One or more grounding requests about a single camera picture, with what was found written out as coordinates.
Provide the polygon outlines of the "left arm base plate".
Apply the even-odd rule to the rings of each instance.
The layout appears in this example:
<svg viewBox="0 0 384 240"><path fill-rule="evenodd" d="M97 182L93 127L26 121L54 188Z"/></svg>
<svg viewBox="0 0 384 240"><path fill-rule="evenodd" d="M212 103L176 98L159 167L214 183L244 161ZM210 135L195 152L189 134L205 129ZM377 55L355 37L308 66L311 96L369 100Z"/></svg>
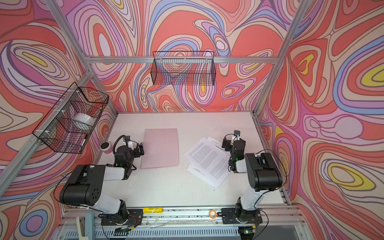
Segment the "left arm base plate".
<svg viewBox="0 0 384 240"><path fill-rule="evenodd" d="M102 226L131 226L141 225L143 220L143 209L128 209L126 213L117 213L114 215L99 214Z"/></svg>

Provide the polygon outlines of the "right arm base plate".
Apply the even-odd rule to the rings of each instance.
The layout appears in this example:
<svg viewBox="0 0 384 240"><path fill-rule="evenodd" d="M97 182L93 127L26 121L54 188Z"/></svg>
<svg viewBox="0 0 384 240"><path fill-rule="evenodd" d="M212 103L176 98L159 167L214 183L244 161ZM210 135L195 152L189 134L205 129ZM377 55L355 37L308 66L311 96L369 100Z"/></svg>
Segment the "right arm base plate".
<svg viewBox="0 0 384 240"><path fill-rule="evenodd" d="M237 208L222 208L221 217L223 224L252 224L258 226L263 222L260 210L245 211Z"/></svg>

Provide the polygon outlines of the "pink folder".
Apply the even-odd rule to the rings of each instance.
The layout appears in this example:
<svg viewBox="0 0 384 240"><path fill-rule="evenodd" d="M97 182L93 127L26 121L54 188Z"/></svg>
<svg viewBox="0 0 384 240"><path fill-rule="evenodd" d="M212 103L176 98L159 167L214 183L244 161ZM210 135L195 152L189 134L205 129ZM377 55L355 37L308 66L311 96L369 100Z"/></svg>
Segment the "pink folder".
<svg viewBox="0 0 384 240"><path fill-rule="evenodd" d="M180 164L177 129L145 129L141 169L177 167Z"/></svg>

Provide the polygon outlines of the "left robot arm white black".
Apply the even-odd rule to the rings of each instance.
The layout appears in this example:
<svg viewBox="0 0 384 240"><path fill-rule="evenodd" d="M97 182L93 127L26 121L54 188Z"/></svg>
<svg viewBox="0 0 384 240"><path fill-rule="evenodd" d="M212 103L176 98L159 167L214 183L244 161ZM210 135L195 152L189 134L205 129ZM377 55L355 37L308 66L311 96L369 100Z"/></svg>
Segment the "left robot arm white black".
<svg viewBox="0 0 384 240"><path fill-rule="evenodd" d="M78 165L72 171L59 195L59 202L75 207L85 207L100 212L103 226L137 226L139 217L129 213L123 200L115 199L103 191L103 184L128 180L137 169L134 160L145 154L143 143L121 135L114 142L103 142L103 152L112 152L114 163L107 165Z"/></svg>

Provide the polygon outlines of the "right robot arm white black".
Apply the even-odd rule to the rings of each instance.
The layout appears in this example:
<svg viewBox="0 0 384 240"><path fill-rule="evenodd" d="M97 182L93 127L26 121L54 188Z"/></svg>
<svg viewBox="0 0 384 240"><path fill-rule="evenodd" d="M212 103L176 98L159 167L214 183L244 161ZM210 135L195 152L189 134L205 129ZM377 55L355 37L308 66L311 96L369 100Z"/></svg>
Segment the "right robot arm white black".
<svg viewBox="0 0 384 240"><path fill-rule="evenodd" d="M235 174L247 174L249 187L239 197L234 208L222 208L223 224L253 224L263 222L259 205L266 194L283 186L283 177L270 153L262 150L256 154L245 153L246 141L240 134L231 134L232 139L223 138L222 148L230 152L228 170Z"/></svg>

